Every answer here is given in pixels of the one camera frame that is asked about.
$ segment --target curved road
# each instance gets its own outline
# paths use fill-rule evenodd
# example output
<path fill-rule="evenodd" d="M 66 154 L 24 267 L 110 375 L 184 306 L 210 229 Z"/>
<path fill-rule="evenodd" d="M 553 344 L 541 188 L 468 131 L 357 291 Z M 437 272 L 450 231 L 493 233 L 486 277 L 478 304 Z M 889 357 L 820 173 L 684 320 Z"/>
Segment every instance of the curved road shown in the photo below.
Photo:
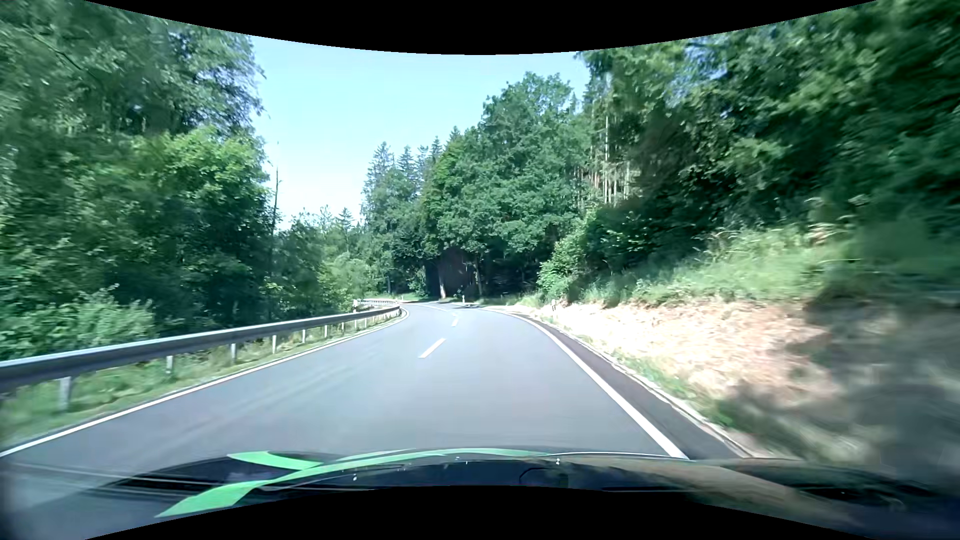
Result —
<path fill-rule="evenodd" d="M 543 446 L 734 455 L 561 334 L 482 308 L 404 308 L 409 316 L 386 328 L 0 459 L 132 475 L 262 450 Z M 81 483 L 14 478 L 8 495 L 24 507 Z"/>

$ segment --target white edge line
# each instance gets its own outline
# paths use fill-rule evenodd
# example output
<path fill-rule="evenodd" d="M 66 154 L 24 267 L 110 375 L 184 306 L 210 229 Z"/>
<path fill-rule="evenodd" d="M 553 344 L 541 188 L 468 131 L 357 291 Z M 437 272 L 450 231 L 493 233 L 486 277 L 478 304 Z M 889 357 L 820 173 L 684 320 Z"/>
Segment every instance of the white edge line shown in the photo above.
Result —
<path fill-rule="evenodd" d="M 433 353 L 434 351 L 436 351 L 436 350 L 437 350 L 437 347 L 440 347 L 441 343 L 443 343 L 443 342 L 445 342 L 445 341 L 446 341 L 446 338 L 445 338 L 445 337 L 441 337 L 440 339 L 437 340 L 436 343 L 434 343 L 433 345 L 431 345 L 429 349 L 427 349 L 426 351 L 424 351 L 423 354 L 420 355 L 420 357 L 421 357 L 421 358 L 426 358 L 426 357 L 430 356 L 430 353 Z"/>
<path fill-rule="evenodd" d="M 612 386 L 607 384 L 605 380 L 601 379 L 600 376 L 597 375 L 596 372 L 594 372 L 592 369 L 590 369 L 590 367 L 586 365 L 578 356 L 576 356 L 573 353 L 573 351 L 570 351 L 569 348 L 566 347 L 566 345 L 561 343 L 561 341 L 557 339 L 556 335 L 545 330 L 543 327 L 541 327 L 537 323 L 524 319 L 523 317 L 514 315 L 512 313 L 508 313 L 506 311 L 495 311 L 495 312 L 503 313 L 504 315 L 510 315 L 515 319 L 519 319 L 525 323 L 533 325 L 537 330 L 545 333 L 546 336 L 549 337 L 551 340 L 553 340 L 553 342 L 557 345 L 557 347 L 560 347 L 560 349 L 563 352 L 565 352 L 566 355 L 569 356 L 571 360 L 576 362 L 577 365 L 580 366 L 580 369 L 584 370 L 587 373 L 587 375 L 589 375 L 589 377 L 593 379 L 593 381 L 596 382 L 597 385 L 600 386 L 600 388 L 603 389 L 604 392 L 607 392 L 607 395 L 610 396 L 611 399 L 613 399 L 617 405 L 620 405 L 620 408 L 622 408 L 624 412 L 629 414 L 630 417 L 634 419 L 634 422 L 636 422 L 641 428 L 643 428 L 643 430 L 646 431 L 647 434 L 650 435 L 650 437 L 654 439 L 654 441 L 657 444 L 659 444 L 660 447 L 663 448 L 665 452 L 667 452 L 669 455 L 673 457 L 689 459 L 689 457 L 687 457 L 686 454 L 684 454 L 679 448 L 677 448 L 677 445 L 673 444 L 673 442 L 670 441 L 670 439 L 666 438 L 666 435 L 660 432 L 660 430 L 658 430 L 656 426 L 651 424 L 650 421 L 647 420 L 645 416 L 640 414 L 640 411 L 636 410 L 636 408 L 634 408 L 633 405 L 630 405 L 630 403 L 627 400 L 623 399 L 623 396 L 618 394 L 617 391 L 614 390 Z"/>
<path fill-rule="evenodd" d="M 398 323 L 398 322 L 400 322 L 400 321 L 405 320 L 405 319 L 407 318 L 407 316 L 410 314 L 410 312 L 407 311 L 407 310 L 404 309 L 404 308 L 401 308 L 400 311 L 402 311 L 402 312 L 404 313 L 404 315 L 403 315 L 402 317 L 400 317 L 399 319 L 397 319 L 396 321 L 394 321 L 393 323 L 389 323 L 389 324 L 387 324 L 387 325 L 385 325 L 385 326 L 380 326 L 380 327 L 372 328 L 372 329 L 369 329 L 369 330 L 366 330 L 366 331 L 362 331 L 362 332 L 360 332 L 360 333 L 357 333 L 356 335 L 352 335 L 352 336 L 350 336 L 350 337 L 344 337 L 344 338 L 338 339 L 337 341 L 334 341 L 334 342 L 332 342 L 332 343 L 327 343 L 327 344 L 325 344 L 325 345 L 321 345 L 320 347 L 315 347 L 315 348 L 310 349 L 310 350 L 308 350 L 308 351 L 303 351 L 302 353 L 297 353 L 297 354 L 295 354 L 295 355 L 293 355 L 293 356 L 287 356 L 287 357 L 285 357 L 285 358 L 278 358 L 278 359 L 276 359 L 276 360 L 274 360 L 274 361 L 272 361 L 272 362 L 268 362 L 268 363 L 263 364 L 263 365 L 255 366 L 255 367 L 252 367 L 252 368 L 250 368 L 250 369 L 247 369 L 247 370 L 244 370 L 244 371 L 240 371 L 240 372 L 234 373 L 234 374 L 232 374 L 232 375 L 227 375 L 227 376 L 222 377 L 222 378 L 217 379 L 217 380 L 212 380 L 212 381 L 210 381 L 210 382 L 205 382 L 204 384 L 201 384 L 201 385 L 199 385 L 199 386 L 194 386 L 194 387 L 192 387 L 192 388 L 187 388 L 186 390 L 181 390 L 180 392 L 177 392 L 177 393 L 174 393 L 174 394 L 170 394 L 170 395 L 168 395 L 168 396 L 163 396 L 162 398 L 153 400 L 153 401 L 151 401 L 151 402 L 147 402 L 147 403 L 145 403 L 145 404 L 140 404 L 140 405 L 137 405 L 137 406 L 133 406 L 133 407 L 131 407 L 131 408 L 128 408 L 128 409 L 121 410 L 121 411 L 119 411 L 119 412 L 114 412 L 113 414 L 110 414 L 110 415 L 105 416 L 105 417 L 103 417 L 103 418 L 98 418 L 98 419 L 96 419 L 96 420 L 92 420 L 92 421 L 90 421 L 90 422 L 87 422 L 86 424 L 80 424 L 79 426 L 74 426 L 73 428 L 70 428 L 70 429 L 68 429 L 68 430 L 57 431 L 56 433 L 51 433 L 51 434 L 49 434 L 49 435 L 40 437 L 40 438 L 38 438 L 38 439 L 36 439 L 36 440 L 30 441 L 30 442 L 27 442 L 27 443 L 23 443 L 23 444 L 21 444 L 21 445 L 19 445 L 19 446 L 15 446 L 15 447 L 13 447 L 13 448 L 10 448 L 10 449 L 8 449 L 8 450 L 5 450 L 5 451 L 3 451 L 3 452 L 0 452 L 0 457 L 6 457 L 6 456 L 8 456 L 8 455 L 10 455 L 10 454 L 14 454 L 14 453 L 20 452 L 21 450 L 27 450 L 28 448 L 34 447 L 34 446 L 36 446 L 36 445 L 43 444 L 43 443 L 45 443 L 45 442 L 49 442 L 49 441 L 52 441 L 52 440 L 54 440 L 54 439 L 59 439 L 59 438 L 65 436 L 65 435 L 69 435 L 69 434 L 71 434 L 71 433 L 76 433 L 77 431 L 85 430 L 85 429 L 87 429 L 87 428 L 92 428 L 93 426 L 96 426 L 97 424 L 103 424 L 103 423 L 106 422 L 107 420 L 113 420 L 114 418 L 119 418 L 119 417 L 121 417 L 121 416 L 125 416 L 125 415 L 127 415 L 127 414 L 132 413 L 132 412 L 136 412 L 136 411 L 138 411 L 138 410 L 147 408 L 148 406 L 153 406 L 153 405 L 162 404 L 163 402 L 170 401 L 170 400 L 172 400 L 172 399 L 174 399 L 174 398 L 178 398 L 178 397 L 180 397 L 180 396 L 185 396 L 185 395 L 187 395 L 187 394 L 190 394 L 190 393 L 193 393 L 193 392 L 197 392 L 197 391 L 199 391 L 199 390 L 203 390 L 204 388 L 209 388 L 210 386 L 213 386 L 214 384 L 219 384 L 219 383 L 221 383 L 221 382 L 226 382 L 226 381 L 228 381 L 228 380 L 233 380 L 233 379 L 236 379 L 236 378 L 238 378 L 238 377 L 242 377 L 242 376 L 244 376 L 244 375 L 253 373 L 254 371 L 260 371 L 261 369 L 266 369 L 266 368 L 268 368 L 268 367 L 270 367 L 270 366 L 275 366 L 275 365 L 277 365 L 277 364 L 279 364 L 279 363 L 283 363 L 283 362 L 285 362 L 285 361 L 287 361 L 287 360 L 292 360 L 292 359 L 294 359 L 294 358 L 299 358 L 300 356 L 309 355 L 310 353 L 316 353 L 317 351 L 319 351 L 319 350 L 321 350 L 321 349 L 326 349 L 327 347 L 333 347 L 334 345 L 339 345 L 340 343 L 343 343 L 343 342 L 345 342 L 345 341 L 350 341 L 351 339 L 356 339 L 357 337 L 362 337 L 362 336 L 367 335 L 368 333 L 371 333 L 371 332 L 373 332 L 373 331 L 383 330 L 383 329 L 385 329 L 385 328 L 388 328 L 388 327 L 390 327 L 390 326 L 393 326 L 394 324 L 396 324 L 396 323 Z"/>
<path fill-rule="evenodd" d="M 540 321 L 540 322 L 552 328 L 553 330 L 562 333 L 563 335 L 569 337 L 570 339 L 576 341 L 583 348 L 594 353 L 595 355 L 604 358 L 613 367 L 613 369 L 633 379 L 637 384 L 639 384 L 640 386 L 643 386 L 644 389 L 646 389 L 648 392 L 653 394 L 655 397 L 659 398 L 661 401 L 667 403 L 668 405 L 674 407 L 674 409 L 676 409 L 677 412 L 679 412 L 681 415 L 685 415 L 686 419 L 689 422 L 691 422 L 701 430 L 705 431 L 708 435 L 712 435 L 714 438 L 719 439 L 721 443 L 726 444 L 728 447 L 730 447 L 735 454 L 739 455 L 739 457 L 763 457 L 762 455 L 756 454 L 753 451 L 748 450 L 746 447 L 744 447 L 740 443 L 734 441 L 729 435 L 727 435 L 722 430 L 714 426 L 711 421 L 704 418 L 703 415 L 697 412 L 690 405 L 664 392 L 655 382 L 643 377 L 642 375 L 640 375 L 637 372 L 634 372 L 633 370 L 628 371 L 628 368 L 626 368 L 626 366 L 623 366 L 622 364 L 617 362 L 610 355 L 608 355 L 607 353 L 604 353 L 603 351 L 597 350 L 596 347 L 590 345 L 589 343 L 584 343 L 583 340 L 578 339 L 576 336 L 570 335 L 570 332 L 565 331 L 564 329 L 561 329 L 561 328 L 557 328 L 555 325 L 551 325 L 550 323 L 547 323 L 544 321 Z"/>

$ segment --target forest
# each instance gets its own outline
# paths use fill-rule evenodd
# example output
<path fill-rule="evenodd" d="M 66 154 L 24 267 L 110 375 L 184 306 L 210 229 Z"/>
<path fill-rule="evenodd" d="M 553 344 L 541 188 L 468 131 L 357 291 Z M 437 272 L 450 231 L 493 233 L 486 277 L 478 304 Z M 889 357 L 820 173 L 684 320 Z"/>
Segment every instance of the forest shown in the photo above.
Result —
<path fill-rule="evenodd" d="M 0 359 L 318 316 L 372 294 L 917 299 L 960 276 L 960 12 L 875 0 L 583 51 L 360 216 L 276 212 L 248 37 L 73 0 L 0 17 Z"/>

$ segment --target sky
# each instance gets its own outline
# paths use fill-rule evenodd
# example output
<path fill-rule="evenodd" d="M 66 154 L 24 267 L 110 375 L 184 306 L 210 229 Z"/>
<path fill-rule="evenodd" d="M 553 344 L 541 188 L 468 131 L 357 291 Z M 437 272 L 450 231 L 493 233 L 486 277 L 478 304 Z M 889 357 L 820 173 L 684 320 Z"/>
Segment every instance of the sky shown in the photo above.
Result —
<path fill-rule="evenodd" d="M 361 190 L 373 151 L 386 143 L 446 141 L 480 120 L 483 104 L 532 71 L 559 74 L 578 95 L 588 71 L 574 53 L 540 55 L 418 55 L 325 47 L 253 37 L 265 79 L 265 111 L 253 125 L 266 144 L 271 175 L 279 168 L 282 215 L 360 214 Z"/>

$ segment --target metal guardrail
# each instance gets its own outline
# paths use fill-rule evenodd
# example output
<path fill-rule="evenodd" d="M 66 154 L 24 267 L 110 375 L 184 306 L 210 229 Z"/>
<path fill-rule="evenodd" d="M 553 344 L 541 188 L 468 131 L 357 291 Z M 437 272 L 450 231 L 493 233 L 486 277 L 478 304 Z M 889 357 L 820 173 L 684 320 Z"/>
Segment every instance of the metal guardrail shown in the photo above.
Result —
<path fill-rule="evenodd" d="M 301 331 L 301 343 L 306 341 L 306 331 L 317 327 L 343 324 L 349 321 L 371 319 L 373 317 L 394 317 L 399 315 L 399 303 L 373 304 L 360 301 L 369 306 L 385 306 L 380 309 L 358 311 L 313 317 L 282 323 L 269 323 L 238 329 L 205 331 L 188 335 L 161 337 L 133 343 L 107 345 L 79 351 L 54 353 L 51 355 L 30 356 L 0 361 L 0 393 L 9 392 L 17 386 L 34 384 L 45 380 L 60 380 L 61 408 L 69 400 L 70 382 L 73 377 L 91 371 L 157 360 L 166 357 L 167 371 L 173 372 L 174 355 L 194 353 L 219 347 L 230 346 L 230 360 L 236 360 L 236 344 L 262 337 L 273 337 L 273 350 L 276 353 L 276 336 L 292 331 Z"/>
<path fill-rule="evenodd" d="M 398 304 L 396 300 L 386 300 L 380 298 L 365 298 L 361 300 L 360 303 L 368 306 L 392 306 L 394 304 Z"/>

